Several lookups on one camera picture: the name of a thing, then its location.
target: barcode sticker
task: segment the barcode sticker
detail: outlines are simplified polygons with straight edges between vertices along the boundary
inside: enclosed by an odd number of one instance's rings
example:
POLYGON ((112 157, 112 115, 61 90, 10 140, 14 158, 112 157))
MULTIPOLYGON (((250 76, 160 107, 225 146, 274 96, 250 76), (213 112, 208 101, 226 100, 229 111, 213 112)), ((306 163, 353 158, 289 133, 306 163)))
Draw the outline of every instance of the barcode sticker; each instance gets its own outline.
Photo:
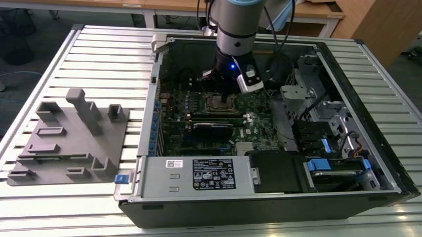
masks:
POLYGON ((122 6, 128 6, 128 7, 141 7, 141 5, 138 5, 138 4, 122 4, 122 6))
POLYGON ((182 160, 180 160, 180 159, 168 159, 165 161, 165 168, 182 168, 182 160))

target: motherboard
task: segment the motherboard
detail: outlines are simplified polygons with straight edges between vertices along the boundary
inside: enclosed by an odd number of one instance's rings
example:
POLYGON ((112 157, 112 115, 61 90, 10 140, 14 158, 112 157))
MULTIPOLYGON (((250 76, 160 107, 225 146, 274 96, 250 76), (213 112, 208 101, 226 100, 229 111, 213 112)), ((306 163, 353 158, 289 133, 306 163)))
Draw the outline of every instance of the motherboard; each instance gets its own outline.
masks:
POLYGON ((221 95, 177 86, 162 88, 164 156, 242 156, 278 150, 268 95, 221 95))

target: side panel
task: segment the side panel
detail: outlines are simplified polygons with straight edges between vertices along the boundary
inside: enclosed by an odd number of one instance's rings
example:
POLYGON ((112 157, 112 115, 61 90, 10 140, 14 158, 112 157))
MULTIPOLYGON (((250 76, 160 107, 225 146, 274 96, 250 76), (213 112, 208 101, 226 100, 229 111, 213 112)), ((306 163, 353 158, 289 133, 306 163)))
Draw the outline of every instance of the side panel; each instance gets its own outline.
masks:
POLYGON ((397 198, 397 195, 383 194, 312 199, 148 202, 145 205, 122 201, 118 207, 138 228, 225 226, 345 219, 397 198))

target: power supply label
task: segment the power supply label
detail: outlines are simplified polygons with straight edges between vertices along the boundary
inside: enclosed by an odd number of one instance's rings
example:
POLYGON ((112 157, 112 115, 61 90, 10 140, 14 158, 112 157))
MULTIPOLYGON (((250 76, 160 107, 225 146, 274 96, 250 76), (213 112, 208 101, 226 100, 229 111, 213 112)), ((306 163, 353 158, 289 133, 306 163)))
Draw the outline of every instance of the power supply label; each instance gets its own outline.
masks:
POLYGON ((232 159, 194 159, 192 168, 194 190, 236 189, 232 159))

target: aluminum slotted table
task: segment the aluminum slotted table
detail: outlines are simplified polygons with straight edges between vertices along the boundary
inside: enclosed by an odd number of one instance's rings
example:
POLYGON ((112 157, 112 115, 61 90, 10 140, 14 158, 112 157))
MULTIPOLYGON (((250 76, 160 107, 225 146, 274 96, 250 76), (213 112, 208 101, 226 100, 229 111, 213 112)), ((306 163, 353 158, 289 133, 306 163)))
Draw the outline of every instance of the aluminum slotted table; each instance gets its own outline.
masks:
MULTIPOLYGON (((83 88, 97 107, 120 104, 130 109, 120 170, 134 168, 142 109, 152 58, 150 39, 157 32, 198 35, 194 31, 79 26, 65 38, 43 76, 0 143, 1 236, 417 236, 422 233, 422 197, 379 207, 345 220, 138 229, 113 200, 113 183, 10 187, 6 175, 34 129, 41 101, 69 106, 69 87, 83 88)), ((270 39, 269 35, 257 35, 270 39)), ((422 116, 363 44, 348 39, 290 37, 327 44, 351 85, 383 132, 416 186, 422 187, 422 116)), ((129 185, 120 193, 130 193, 129 185)))

